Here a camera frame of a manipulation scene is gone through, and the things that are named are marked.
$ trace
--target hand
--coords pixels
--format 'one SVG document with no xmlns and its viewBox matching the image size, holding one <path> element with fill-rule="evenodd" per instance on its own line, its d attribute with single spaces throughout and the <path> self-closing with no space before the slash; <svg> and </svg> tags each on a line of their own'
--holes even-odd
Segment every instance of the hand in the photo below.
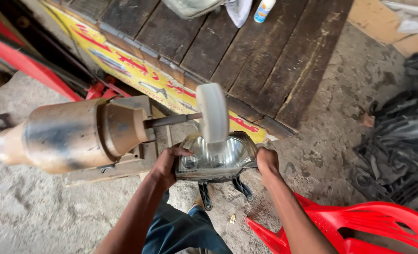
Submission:
<svg viewBox="0 0 418 254">
<path fill-rule="evenodd" d="M 193 154 L 192 150 L 183 147 L 169 147 L 166 148 L 157 158 L 150 174 L 160 181 L 168 190 L 175 184 L 176 179 L 172 172 L 173 161 L 175 156 L 190 156 Z"/>
<path fill-rule="evenodd" d="M 259 172 L 262 175 L 262 184 L 267 188 L 271 181 L 278 179 L 284 181 L 280 175 L 278 153 L 265 147 L 260 147 L 256 156 Z"/>
</svg>

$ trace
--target jeans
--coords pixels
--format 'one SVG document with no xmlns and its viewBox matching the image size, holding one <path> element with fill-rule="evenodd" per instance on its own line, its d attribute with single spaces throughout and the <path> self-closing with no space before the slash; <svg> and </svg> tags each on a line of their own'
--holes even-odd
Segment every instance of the jeans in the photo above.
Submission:
<svg viewBox="0 0 418 254">
<path fill-rule="evenodd" d="M 189 247 L 232 254 L 200 206 L 194 206 L 185 214 L 167 204 L 169 197 L 167 191 L 157 207 L 142 254 L 175 254 Z"/>
</svg>

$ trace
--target person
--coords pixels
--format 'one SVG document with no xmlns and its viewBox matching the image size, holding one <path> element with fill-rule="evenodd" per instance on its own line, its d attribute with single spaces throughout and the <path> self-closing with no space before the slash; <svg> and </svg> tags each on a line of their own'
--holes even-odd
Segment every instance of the person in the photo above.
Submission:
<svg viewBox="0 0 418 254">
<path fill-rule="evenodd" d="M 145 177 L 116 225 L 96 254 L 231 254 L 212 226 L 209 216 L 196 205 L 188 214 L 167 204 L 168 189 L 176 182 L 172 173 L 175 156 L 193 151 L 166 148 Z M 304 212 L 280 175 L 278 154 L 260 147 L 257 164 L 262 184 L 273 199 L 293 254 L 338 253 Z"/>
</svg>

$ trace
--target concrete floor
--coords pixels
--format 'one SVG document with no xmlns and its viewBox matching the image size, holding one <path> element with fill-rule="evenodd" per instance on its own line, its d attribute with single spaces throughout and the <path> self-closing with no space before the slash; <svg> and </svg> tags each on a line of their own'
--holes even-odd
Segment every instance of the concrete floor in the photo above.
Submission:
<svg viewBox="0 0 418 254">
<path fill-rule="evenodd" d="M 360 163 L 351 148 L 367 128 L 357 119 L 374 99 L 383 102 L 404 88 L 404 58 L 346 24 L 300 133 L 264 144 L 280 156 L 280 172 L 296 192 L 322 205 L 364 202 L 347 181 L 348 169 Z M 37 106 L 65 98 L 17 73 L 0 88 L 0 113 L 19 123 Z M 172 126 L 173 141 L 195 132 L 192 123 Z M 156 130 L 159 150 L 165 131 Z M 255 195 L 252 202 L 231 183 L 214 184 L 213 210 L 217 232 L 234 253 L 271 253 L 245 225 L 250 216 L 278 230 L 280 222 L 267 191 L 249 172 L 242 180 Z M 116 223 L 140 184 L 138 177 L 64 188 L 60 178 L 27 166 L 0 163 L 0 253 L 90 253 Z M 171 188 L 169 203 L 187 211 L 198 195 L 193 182 Z M 231 214 L 236 215 L 230 224 Z"/>
</svg>

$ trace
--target yellow signboard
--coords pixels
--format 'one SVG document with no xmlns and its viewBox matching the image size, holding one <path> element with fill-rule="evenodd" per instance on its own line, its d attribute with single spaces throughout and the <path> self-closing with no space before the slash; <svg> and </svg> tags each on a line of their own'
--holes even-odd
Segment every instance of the yellow signboard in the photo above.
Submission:
<svg viewBox="0 0 418 254">
<path fill-rule="evenodd" d="M 46 11 L 67 35 L 84 49 L 105 72 L 148 95 L 173 112 L 180 114 L 197 112 L 193 90 L 184 87 L 148 62 L 112 45 L 99 31 L 48 3 L 44 4 L 48 5 L 48 8 L 45 8 Z M 266 138 L 276 139 L 267 135 L 267 131 L 263 128 L 249 123 L 232 111 L 229 111 L 229 129 L 248 133 L 255 143 L 262 143 Z"/>
</svg>

